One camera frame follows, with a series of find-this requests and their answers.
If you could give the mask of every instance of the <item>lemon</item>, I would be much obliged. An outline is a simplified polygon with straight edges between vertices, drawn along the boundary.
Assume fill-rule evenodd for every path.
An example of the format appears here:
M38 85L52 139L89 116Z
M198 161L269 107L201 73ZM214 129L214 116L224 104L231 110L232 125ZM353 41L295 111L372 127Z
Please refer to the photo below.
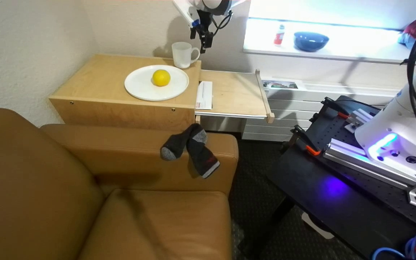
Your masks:
M171 80L170 74L164 69L159 69L155 71L152 76L153 84L158 87L166 86L167 84L170 83L170 80Z

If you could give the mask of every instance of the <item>window sill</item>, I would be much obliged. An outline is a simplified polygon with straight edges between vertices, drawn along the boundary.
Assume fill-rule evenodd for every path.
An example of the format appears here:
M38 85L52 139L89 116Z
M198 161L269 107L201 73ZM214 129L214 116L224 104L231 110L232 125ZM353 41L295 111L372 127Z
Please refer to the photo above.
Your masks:
M285 25L285 35L282 45L275 46L274 37L281 23ZM327 35L330 41L319 51L300 51L294 46L296 31L322 33ZM249 18L243 48L247 53L256 54L399 64L409 57L410 50L399 44L397 39L397 31L384 29Z

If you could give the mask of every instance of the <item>brown leather armchair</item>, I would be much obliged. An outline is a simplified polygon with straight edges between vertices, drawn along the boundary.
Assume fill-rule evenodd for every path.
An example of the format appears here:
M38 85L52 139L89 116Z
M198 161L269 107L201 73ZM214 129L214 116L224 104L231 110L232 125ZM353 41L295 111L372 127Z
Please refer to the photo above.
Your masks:
M202 179L187 153L160 159L171 134L0 109L0 259L231 259L236 139L208 134L221 166Z

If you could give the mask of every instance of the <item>table leg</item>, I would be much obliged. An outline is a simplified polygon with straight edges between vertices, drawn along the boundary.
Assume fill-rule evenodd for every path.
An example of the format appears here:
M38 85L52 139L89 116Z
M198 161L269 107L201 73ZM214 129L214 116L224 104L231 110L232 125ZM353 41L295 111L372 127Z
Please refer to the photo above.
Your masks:
M266 242L269 240L272 232L276 229L276 226L284 218L284 216L290 212L294 203L288 197L285 197L282 202L277 206L274 213L272 213L269 220L263 224L259 230L255 233L254 237L244 238L238 245L238 249L249 260L258 259Z

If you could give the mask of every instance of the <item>mug handle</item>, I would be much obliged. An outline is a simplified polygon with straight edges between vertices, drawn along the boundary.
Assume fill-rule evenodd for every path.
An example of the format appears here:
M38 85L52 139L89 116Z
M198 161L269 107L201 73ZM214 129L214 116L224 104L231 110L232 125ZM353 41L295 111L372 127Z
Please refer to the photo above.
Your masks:
M197 51L198 52L198 56L195 59L191 60L190 61L190 64L194 63L195 61L198 60L198 58L200 58L200 49L198 49L198 48L192 48L192 51L191 52L193 52L193 51Z

